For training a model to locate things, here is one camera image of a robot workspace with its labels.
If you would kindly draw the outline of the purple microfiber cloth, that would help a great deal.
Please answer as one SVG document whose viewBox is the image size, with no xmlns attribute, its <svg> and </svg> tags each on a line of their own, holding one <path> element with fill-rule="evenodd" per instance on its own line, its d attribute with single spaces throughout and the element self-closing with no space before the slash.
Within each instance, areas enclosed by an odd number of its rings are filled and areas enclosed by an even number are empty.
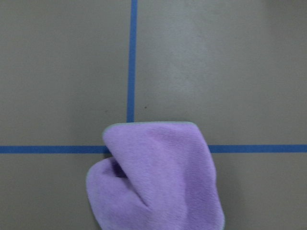
<svg viewBox="0 0 307 230">
<path fill-rule="evenodd" d="M 225 217 L 207 143 L 192 122 L 107 127 L 111 156 L 86 177 L 93 215 L 104 230 L 222 230 Z"/>
</svg>

